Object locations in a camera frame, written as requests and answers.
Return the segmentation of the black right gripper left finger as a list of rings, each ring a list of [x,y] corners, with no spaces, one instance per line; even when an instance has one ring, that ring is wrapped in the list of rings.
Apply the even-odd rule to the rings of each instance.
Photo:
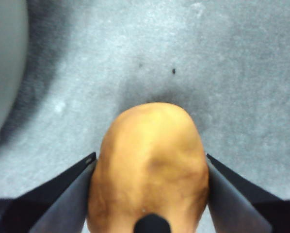
[[[93,152],[17,198],[0,198],[0,233],[82,232],[96,163]]]

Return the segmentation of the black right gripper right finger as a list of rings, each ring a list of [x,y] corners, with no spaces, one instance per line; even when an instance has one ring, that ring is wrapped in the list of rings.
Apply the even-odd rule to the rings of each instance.
[[[283,200],[206,155],[208,207],[217,233],[290,233],[290,200]]]

